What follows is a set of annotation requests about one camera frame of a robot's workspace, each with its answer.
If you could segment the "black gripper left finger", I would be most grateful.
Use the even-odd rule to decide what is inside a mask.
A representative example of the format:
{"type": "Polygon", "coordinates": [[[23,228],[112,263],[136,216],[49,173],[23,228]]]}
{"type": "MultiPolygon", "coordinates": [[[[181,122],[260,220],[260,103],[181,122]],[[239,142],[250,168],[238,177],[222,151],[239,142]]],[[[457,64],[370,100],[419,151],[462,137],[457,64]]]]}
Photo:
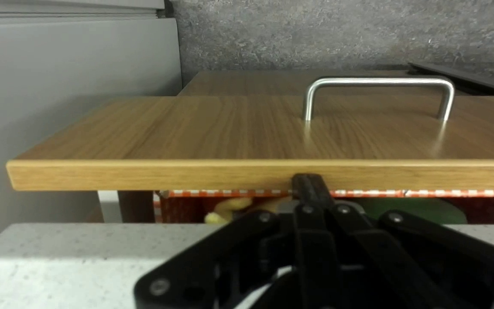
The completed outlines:
{"type": "Polygon", "coordinates": [[[329,189],[317,173],[291,177],[291,215],[248,213],[142,275],[135,309],[231,309],[291,266],[296,287],[325,287],[335,270],[329,189]]]}

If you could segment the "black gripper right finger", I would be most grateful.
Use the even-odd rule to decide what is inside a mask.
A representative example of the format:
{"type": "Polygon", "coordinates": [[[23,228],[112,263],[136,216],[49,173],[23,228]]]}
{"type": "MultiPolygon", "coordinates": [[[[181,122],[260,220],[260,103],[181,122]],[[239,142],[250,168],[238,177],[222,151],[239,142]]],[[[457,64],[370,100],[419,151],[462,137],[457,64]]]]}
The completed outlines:
{"type": "Polygon", "coordinates": [[[363,275],[390,309],[492,309],[494,245],[404,211],[375,223],[347,204],[335,204],[320,175],[313,204],[332,228],[342,271],[363,275]]]}

